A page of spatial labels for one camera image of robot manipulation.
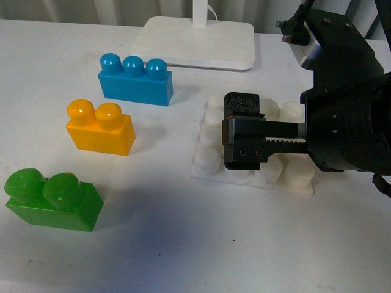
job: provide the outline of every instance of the screw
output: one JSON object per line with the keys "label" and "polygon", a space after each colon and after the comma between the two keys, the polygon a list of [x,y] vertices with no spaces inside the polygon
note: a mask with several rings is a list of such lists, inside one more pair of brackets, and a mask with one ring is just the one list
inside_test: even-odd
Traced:
{"label": "screw", "polygon": [[372,95],[378,95],[383,90],[383,86],[379,85],[378,87],[374,87],[372,89]]}
{"label": "screw", "polygon": [[283,21],[277,20],[276,21],[276,27],[278,27],[279,29],[283,28]]}
{"label": "screw", "polygon": [[282,41],[284,42],[284,43],[290,43],[290,42],[292,42],[292,36],[291,35],[283,35],[282,36]]}

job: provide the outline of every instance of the white baseplate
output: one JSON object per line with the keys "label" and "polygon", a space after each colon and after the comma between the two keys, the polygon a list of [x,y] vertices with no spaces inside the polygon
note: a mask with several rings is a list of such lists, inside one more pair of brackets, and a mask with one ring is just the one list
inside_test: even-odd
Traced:
{"label": "white baseplate", "polygon": [[[312,195],[315,165],[306,154],[275,154],[257,171],[227,170],[223,163],[221,122],[224,95],[210,97],[206,105],[190,177],[240,186]],[[285,103],[279,109],[271,99],[260,100],[260,112],[269,121],[303,122],[302,105]]]}

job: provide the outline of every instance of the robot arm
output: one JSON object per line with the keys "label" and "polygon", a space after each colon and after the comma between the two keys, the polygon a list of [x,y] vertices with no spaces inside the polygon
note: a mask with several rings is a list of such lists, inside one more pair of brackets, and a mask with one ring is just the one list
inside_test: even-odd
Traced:
{"label": "robot arm", "polygon": [[[228,94],[224,164],[231,170],[257,170],[273,153],[307,153],[322,171],[373,172],[375,186],[391,197],[391,186],[382,178],[391,175],[391,73],[383,73],[349,19],[312,9],[312,4],[305,1],[292,18],[277,22],[299,64],[313,71],[314,86],[300,98],[305,123],[266,121],[257,95]],[[376,5],[385,15],[389,38],[391,3]],[[284,141],[293,138],[305,142]]]}

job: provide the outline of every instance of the white block stud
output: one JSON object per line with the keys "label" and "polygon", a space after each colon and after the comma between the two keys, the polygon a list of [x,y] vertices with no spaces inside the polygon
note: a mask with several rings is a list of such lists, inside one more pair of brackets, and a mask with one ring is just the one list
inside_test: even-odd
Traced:
{"label": "white block stud", "polygon": [[279,105],[272,99],[260,100],[260,113],[265,115],[267,121],[277,121]]}
{"label": "white block stud", "polygon": [[221,93],[217,93],[217,94],[211,96],[208,100],[208,104],[207,104],[206,108],[208,110],[211,110],[211,109],[223,110],[223,108],[224,108],[224,95]]}
{"label": "white block stud", "polygon": [[201,129],[200,146],[209,146],[220,151],[222,149],[221,128],[218,128],[217,126],[207,126]]}
{"label": "white block stud", "polygon": [[200,148],[195,154],[194,163],[204,175],[216,174],[220,169],[220,152],[208,146]]}
{"label": "white block stud", "polygon": [[280,178],[283,165],[276,156],[270,156],[267,163],[261,164],[261,169],[255,171],[255,176],[261,183],[275,183]]}
{"label": "white block stud", "polygon": [[224,113],[220,109],[212,109],[205,112],[204,126],[217,126],[221,129],[221,124],[224,119]]}
{"label": "white block stud", "polygon": [[281,122],[304,122],[303,106],[296,102],[287,102],[281,107],[279,120]]}
{"label": "white block stud", "polygon": [[283,173],[287,184],[297,189],[304,188],[310,184],[314,175],[315,169],[313,165],[302,159],[290,161]]}

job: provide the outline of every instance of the blue toy block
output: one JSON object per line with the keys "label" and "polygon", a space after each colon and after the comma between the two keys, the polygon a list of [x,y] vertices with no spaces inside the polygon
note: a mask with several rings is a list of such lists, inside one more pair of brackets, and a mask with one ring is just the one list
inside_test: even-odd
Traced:
{"label": "blue toy block", "polygon": [[151,59],[146,67],[138,56],[120,57],[107,53],[100,59],[98,74],[104,97],[123,101],[168,106],[173,94],[171,71],[165,61]]}

